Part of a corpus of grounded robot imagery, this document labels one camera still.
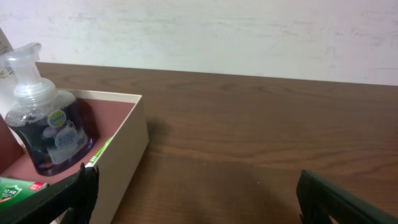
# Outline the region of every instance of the open box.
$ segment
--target open box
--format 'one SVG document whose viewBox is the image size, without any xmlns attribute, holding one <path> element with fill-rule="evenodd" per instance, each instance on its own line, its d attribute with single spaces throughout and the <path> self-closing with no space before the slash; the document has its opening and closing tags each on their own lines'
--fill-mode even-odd
<svg viewBox="0 0 398 224">
<path fill-rule="evenodd" d="M 148 144 L 144 105 L 141 95 L 100 91 L 68 90 L 79 101 L 86 132 L 96 139 L 92 150 L 68 170 L 46 177 L 36 173 L 29 155 L 24 154 L 0 121 L 0 176 L 54 184 L 87 164 L 111 138 L 94 163 L 99 167 L 99 192 L 91 223 L 111 223 L 128 184 Z"/>
</svg>

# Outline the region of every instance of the green box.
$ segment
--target green box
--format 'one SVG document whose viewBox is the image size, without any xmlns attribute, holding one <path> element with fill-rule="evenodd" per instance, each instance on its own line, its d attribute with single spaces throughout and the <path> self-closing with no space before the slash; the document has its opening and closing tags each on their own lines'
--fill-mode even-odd
<svg viewBox="0 0 398 224">
<path fill-rule="evenodd" d="M 0 177 L 0 210 L 24 200 L 47 186 L 47 183 Z"/>
</svg>

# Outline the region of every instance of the hand soap bottle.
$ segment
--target hand soap bottle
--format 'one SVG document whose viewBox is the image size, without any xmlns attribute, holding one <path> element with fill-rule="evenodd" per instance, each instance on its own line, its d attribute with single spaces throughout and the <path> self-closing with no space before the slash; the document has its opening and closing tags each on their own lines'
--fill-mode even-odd
<svg viewBox="0 0 398 224">
<path fill-rule="evenodd" d="M 35 65 L 40 49 L 39 43 L 31 43 L 0 58 L 18 79 L 17 105 L 5 121 L 24 142 L 36 171 L 55 175 L 87 154 L 93 140 L 85 132 L 75 96 L 40 76 Z"/>
</svg>

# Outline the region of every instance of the product label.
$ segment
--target product label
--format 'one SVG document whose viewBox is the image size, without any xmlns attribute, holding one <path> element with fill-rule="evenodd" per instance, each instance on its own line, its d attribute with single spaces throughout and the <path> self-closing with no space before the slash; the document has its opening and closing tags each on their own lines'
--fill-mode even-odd
<svg viewBox="0 0 398 224">
<path fill-rule="evenodd" d="M 34 182 L 30 187 L 29 190 L 38 191 L 44 186 L 44 183 Z"/>
<path fill-rule="evenodd" d="M 6 35 L 0 29 L 0 55 L 12 50 L 10 42 L 7 40 Z M 0 79 L 5 78 L 7 75 L 13 75 L 11 67 L 0 67 Z"/>
<path fill-rule="evenodd" d="M 46 183 L 0 177 L 0 211 L 47 187 Z"/>
<path fill-rule="evenodd" d="M 62 113 L 57 113 L 55 116 L 55 119 L 59 118 L 56 122 L 66 118 L 66 114 L 63 111 L 61 112 Z M 53 138 L 55 140 L 55 147 L 49 147 L 47 150 L 54 164 L 61 164 L 63 161 L 69 159 L 87 143 L 87 136 L 84 130 L 78 132 L 75 125 L 70 120 L 67 120 L 66 126 Z"/>
<path fill-rule="evenodd" d="M 1 192 L 0 199 L 5 200 L 7 198 L 12 198 L 16 196 L 22 189 L 18 185 L 6 186 L 6 188 Z"/>
<path fill-rule="evenodd" d="M 61 127 L 67 118 L 67 115 L 62 110 L 54 111 L 47 118 L 47 122 L 51 127 Z"/>
</svg>

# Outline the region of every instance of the wood grain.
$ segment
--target wood grain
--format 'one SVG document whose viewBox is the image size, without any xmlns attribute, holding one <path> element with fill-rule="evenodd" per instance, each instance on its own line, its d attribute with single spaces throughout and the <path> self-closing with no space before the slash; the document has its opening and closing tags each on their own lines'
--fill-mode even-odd
<svg viewBox="0 0 398 224">
<path fill-rule="evenodd" d="M 299 223 L 301 169 L 398 215 L 398 88 L 40 63 L 144 95 L 150 144 L 115 223 Z"/>
</svg>

